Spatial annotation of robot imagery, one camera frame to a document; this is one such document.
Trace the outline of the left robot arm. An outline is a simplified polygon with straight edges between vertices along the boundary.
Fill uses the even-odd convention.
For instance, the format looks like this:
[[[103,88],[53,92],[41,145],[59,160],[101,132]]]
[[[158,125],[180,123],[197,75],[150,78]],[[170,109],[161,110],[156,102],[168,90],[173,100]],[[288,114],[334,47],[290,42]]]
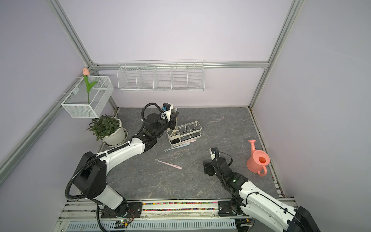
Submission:
[[[162,107],[154,102],[145,105],[141,111],[143,124],[127,142],[104,152],[87,152],[82,156],[66,186],[65,197],[68,200],[88,198],[113,210],[116,217],[124,217],[128,211],[127,200],[107,184],[107,175],[129,158],[150,150],[167,129],[174,130],[178,114],[170,103],[164,103]]]

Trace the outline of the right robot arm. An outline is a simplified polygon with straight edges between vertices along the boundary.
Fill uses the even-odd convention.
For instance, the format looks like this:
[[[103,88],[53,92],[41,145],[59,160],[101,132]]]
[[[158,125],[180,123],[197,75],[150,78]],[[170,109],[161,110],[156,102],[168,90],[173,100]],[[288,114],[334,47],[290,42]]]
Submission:
[[[204,173],[216,176],[238,208],[237,212],[252,216],[275,232],[319,232],[314,218],[304,207],[284,204],[259,189],[252,181],[234,172],[223,157],[203,163]]]

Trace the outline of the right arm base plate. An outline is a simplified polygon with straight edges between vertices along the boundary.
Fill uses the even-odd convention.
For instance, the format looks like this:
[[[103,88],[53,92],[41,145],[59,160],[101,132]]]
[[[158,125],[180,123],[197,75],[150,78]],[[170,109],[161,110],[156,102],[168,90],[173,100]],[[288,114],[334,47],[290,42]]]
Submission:
[[[221,200],[217,204],[217,215],[221,217],[253,217],[258,213],[257,209],[241,206],[234,199]]]

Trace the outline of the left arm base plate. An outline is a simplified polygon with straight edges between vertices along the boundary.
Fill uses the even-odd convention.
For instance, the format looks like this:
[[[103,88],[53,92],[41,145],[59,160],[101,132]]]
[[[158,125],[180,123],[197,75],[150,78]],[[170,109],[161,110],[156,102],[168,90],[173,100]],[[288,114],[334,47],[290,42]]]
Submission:
[[[104,206],[101,218],[139,218],[143,209],[141,202],[128,202],[117,209]]]

